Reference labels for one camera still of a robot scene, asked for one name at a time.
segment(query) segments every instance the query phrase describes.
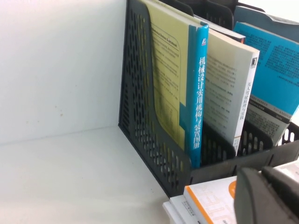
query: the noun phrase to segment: book spine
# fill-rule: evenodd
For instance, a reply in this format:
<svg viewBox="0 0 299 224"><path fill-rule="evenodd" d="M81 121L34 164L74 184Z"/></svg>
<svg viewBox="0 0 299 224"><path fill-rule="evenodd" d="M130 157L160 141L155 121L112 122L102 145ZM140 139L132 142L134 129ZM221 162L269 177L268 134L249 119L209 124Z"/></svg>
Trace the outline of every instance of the book spine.
<svg viewBox="0 0 299 224"><path fill-rule="evenodd" d="M206 55L209 27L205 23L195 31L195 55L193 55L193 95L191 107L190 158L193 168L200 167L201 136L205 97Z"/></svg>
<svg viewBox="0 0 299 224"><path fill-rule="evenodd" d="M238 119L238 123L237 123L237 127L236 127L235 139L234 139L234 143L233 143L236 154L238 153L238 148L239 148L239 143L240 143L240 139L241 139L241 135L242 135L246 111L247 111L247 107L249 104L249 99L250 99L254 76L256 73L258 57L259 57L259 52L254 53L251 58L251 65L250 65L250 68L248 71L247 81L245 84L245 89L244 89L244 93L243 93L243 97L242 97L242 101L241 101L241 109L240 109L239 119Z"/></svg>

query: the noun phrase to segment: book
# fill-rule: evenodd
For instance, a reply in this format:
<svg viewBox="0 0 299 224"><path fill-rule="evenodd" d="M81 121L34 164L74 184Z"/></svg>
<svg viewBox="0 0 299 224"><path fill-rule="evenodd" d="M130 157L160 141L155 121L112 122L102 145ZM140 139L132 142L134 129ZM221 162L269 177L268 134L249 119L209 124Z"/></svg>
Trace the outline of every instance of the book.
<svg viewBox="0 0 299 224"><path fill-rule="evenodd" d="M201 224L236 224L236 176L186 186L184 197Z"/></svg>
<svg viewBox="0 0 299 224"><path fill-rule="evenodd" d="M299 108L299 44L247 23L234 31L260 50L246 120L277 145Z"/></svg>
<svg viewBox="0 0 299 224"><path fill-rule="evenodd" d="M200 224L200 221L196 217L194 211L192 210L184 195L171 197L169 201L175 209L176 213L179 215L180 219L183 221L183 223Z"/></svg>
<svg viewBox="0 0 299 224"><path fill-rule="evenodd" d="M155 109L166 132L200 166L208 25L151 0Z"/></svg>
<svg viewBox="0 0 299 224"><path fill-rule="evenodd" d="M158 0L154 1L181 16L199 21ZM236 154L258 57L259 50L209 29L204 121L234 146Z"/></svg>
<svg viewBox="0 0 299 224"><path fill-rule="evenodd" d="M289 162L275 167L277 170L299 183L299 161Z"/></svg>
<svg viewBox="0 0 299 224"><path fill-rule="evenodd" d="M236 6L234 27L237 22L245 22L269 32L299 42L299 23L269 15L252 8Z"/></svg>
<svg viewBox="0 0 299 224"><path fill-rule="evenodd" d="M198 19L199 21L205 22L206 24L208 24L210 29L213 29L213 30L215 30L215 31L217 31L217 32L219 32L219 33L221 33L223 35L226 35L226 36L234 39L235 41L238 41L238 42L241 42L241 43L244 43L244 41L245 41L246 37L244 35L236 33L236 32L234 32L234 31L232 31L230 29L226 29L226 28L224 28L222 26L219 26L218 24L210 22L209 20L206 20L204 18L201 18L198 15L194 15L194 17L196 19Z"/></svg>
<svg viewBox="0 0 299 224"><path fill-rule="evenodd" d="M179 217L179 215L177 214L176 210L170 202L164 202L163 208L166 211L171 221L171 224L185 224L185 222L181 220L181 218Z"/></svg>

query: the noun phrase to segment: gray object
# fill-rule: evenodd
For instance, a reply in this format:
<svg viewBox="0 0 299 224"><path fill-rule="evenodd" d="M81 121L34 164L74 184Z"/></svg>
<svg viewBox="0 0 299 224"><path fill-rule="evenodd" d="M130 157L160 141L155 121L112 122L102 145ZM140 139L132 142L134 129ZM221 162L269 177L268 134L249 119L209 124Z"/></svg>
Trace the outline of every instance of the gray object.
<svg viewBox="0 0 299 224"><path fill-rule="evenodd" d="M299 23L285 20L266 13L237 6L234 13L234 27L236 22L245 22L265 29L295 42L299 42Z"/></svg>

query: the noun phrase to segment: perforated plastic divider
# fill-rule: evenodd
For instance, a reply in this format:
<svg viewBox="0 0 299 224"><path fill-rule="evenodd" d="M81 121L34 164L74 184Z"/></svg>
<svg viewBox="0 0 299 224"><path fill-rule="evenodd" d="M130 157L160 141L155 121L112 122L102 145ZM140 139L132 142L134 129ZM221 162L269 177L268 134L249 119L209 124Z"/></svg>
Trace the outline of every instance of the perforated plastic divider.
<svg viewBox="0 0 299 224"><path fill-rule="evenodd" d="M298 159L299 141L291 142L271 150L257 152L214 165L202 167L191 172L189 184L196 184L236 175L242 167L261 170L264 166L279 166Z"/></svg>
<svg viewBox="0 0 299 224"><path fill-rule="evenodd" d="M154 109L147 7L128 0L119 126L168 195L182 192L190 160L160 126Z"/></svg>
<svg viewBox="0 0 299 224"><path fill-rule="evenodd" d="M249 155L273 147L272 139L257 127L245 121L238 156Z"/></svg>
<svg viewBox="0 0 299 224"><path fill-rule="evenodd" d="M223 5L207 1L205 3L205 19L216 23L226 29L233 29L233 14L231 10Z"/></svg>
<svg viewBox="0 0 299 224"><path fill-rule="evenodd" d="M235 149L205 122L202 129L201 166L235 157Z"/></svg>
<svg viewBox="0 0 299 224"><path fill-rule="evenodd" d="M259 169L263 165L280 165L298 158L299 141L230 159L235 156L232 145L204 123L202 167L192 170L189 157L161 127L157 119L151 40L151 23L147 7L139 0L128 0L119 127L168 196L182 194L184 186L190 183L231 176L238 167ZM248 125L245 125L245 130L252 133L253 139L256 136L258 140L263 141L264 148L268 146L261 131ZM247 140L245 144L248 154L253 152L248 150L249 143Z"/></svg>
<svg viewBox="0 0 299 224"><path fill-rule="evenodd" d="M286 144L296 140L299 140L299 126L291 123L282 136L281 144Z"/></svg>

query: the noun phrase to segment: white desk surface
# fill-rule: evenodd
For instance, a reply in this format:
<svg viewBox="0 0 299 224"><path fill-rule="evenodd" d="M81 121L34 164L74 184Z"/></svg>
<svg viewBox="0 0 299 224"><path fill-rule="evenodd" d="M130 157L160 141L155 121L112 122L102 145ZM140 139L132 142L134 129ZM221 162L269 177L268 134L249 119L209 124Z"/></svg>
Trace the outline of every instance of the white desk surface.
<svg viewBox="0 0 299 224"><path fill-rule="evenodd" d="M163 224L168 200L118 127L0 146L1 224Z"/></svg>

